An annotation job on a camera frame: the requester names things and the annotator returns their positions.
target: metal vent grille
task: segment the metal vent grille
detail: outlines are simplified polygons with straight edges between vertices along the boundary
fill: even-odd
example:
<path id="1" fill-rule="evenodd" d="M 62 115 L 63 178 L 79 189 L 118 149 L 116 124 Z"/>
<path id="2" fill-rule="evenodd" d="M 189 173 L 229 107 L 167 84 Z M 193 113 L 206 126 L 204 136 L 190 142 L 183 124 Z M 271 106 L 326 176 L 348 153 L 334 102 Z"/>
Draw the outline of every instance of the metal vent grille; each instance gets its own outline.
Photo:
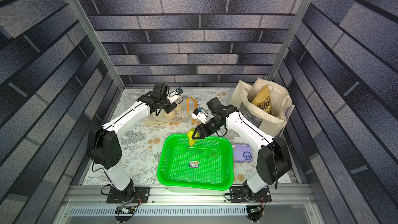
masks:
<path id="1" fill-rule="evenodd" d="M 73 207 L 72 217 L 114 216 L 115 206 Z M 134 216 L 239 216 L 246 214 L 246 205 L 237 206 L 140 206 Z"/>

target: black mounting plate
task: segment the black mounting plate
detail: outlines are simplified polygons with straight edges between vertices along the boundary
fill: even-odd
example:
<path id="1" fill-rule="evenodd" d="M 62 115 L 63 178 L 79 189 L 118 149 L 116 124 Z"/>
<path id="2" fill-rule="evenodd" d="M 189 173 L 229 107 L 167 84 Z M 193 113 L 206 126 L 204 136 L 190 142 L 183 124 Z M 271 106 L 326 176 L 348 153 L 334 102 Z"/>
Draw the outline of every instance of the black mounting plate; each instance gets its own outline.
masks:
<path id="1" fill-rule="evenodd" d="M 137 194 L 140 195 L 141 197 L 141 203 L 147 203 L 148 202 L 148 197 L 149 197 L 149 191 L 150 191 L 150 187 L 134 187 L 134 190 Z M 109 191 L 109 196 L 106 199 L 106 203 L 123 203 L 121 201 L 121 199 L 117 198 L 116 192 L 113 189 L 113 187 L 111 187 L 111 190 Z M 131 201 L 131 203 L 139 203 L 140 202 L 140 198 L 137 197 L 137 195 L 135 195 L 133 201 Z"/>
<path id="2" fill-rule="evenodd" d="M 249 202 L 248 200 L 246 200 L 246 198 L 244 196 L 235 198 L 236 196 L 243 195 L 243 186 L 232 186 L 229 188 L 229 192 L 232 195 L 231 202 Z M 267 193 L 269 193 L 268 187 L 263 188 L 257 195 L 256 201 L 254 201 L 254 202 L 260 202 L 260 195 L 262 195 L 264 197 L 264 202 L 272 202 L 271 194 L 267 195 Z"/>

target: purple package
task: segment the purple package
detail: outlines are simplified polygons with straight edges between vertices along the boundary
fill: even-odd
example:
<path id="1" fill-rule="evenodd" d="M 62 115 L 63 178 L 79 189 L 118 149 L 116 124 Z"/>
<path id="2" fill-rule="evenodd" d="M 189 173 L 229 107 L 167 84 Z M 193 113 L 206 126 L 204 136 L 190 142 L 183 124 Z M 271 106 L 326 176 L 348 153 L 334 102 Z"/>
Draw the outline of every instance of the purple package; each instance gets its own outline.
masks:
<path id="1" fill-rule="evenodd" d="M 232 159 L 238 163 L 251 163 L 253 156 L 251 148 L 248 144 L 233 144 L 232 145 Z"/>

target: green plastic basket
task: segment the green plastic basket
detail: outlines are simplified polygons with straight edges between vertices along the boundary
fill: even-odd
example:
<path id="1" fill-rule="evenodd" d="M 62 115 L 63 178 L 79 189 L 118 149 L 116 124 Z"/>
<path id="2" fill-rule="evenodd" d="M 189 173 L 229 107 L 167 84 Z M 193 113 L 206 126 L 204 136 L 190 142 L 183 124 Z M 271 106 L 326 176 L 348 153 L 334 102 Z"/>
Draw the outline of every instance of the green plastic basket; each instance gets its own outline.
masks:
<path id="1" fill-rule="evenodd" d="M 164 141 L 157 170 L 161 184 L 216 190 L 231 187 L 234 169 L 227 139 L 207 137 L 188 146 L 186 134 L 173 134 Z"/>

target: label sticker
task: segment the label sticker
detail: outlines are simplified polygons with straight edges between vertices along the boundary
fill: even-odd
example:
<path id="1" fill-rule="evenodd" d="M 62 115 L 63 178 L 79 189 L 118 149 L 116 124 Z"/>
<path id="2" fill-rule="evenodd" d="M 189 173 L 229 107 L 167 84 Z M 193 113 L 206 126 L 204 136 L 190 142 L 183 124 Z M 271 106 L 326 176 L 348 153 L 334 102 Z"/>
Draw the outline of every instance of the label sticker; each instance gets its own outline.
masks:
<path id="1" fill-rule="evenodd" d="M 250 152 L 244 152 L 244 153 L 243 153 L 243 157 L 244 157 L 246 160 L 250 160 L 250 159 L 251 159 L 251 153 L 250 153 Z"/>
<path id="2" fill-rule="evenodd" d="M 199 162 L 197 162 L 197 161 L 190 161 L 190 162 L 189 162 L 189 167 L 191 167 L 191 168 L 198 168 L 198 167 L 199 167 Z"/>

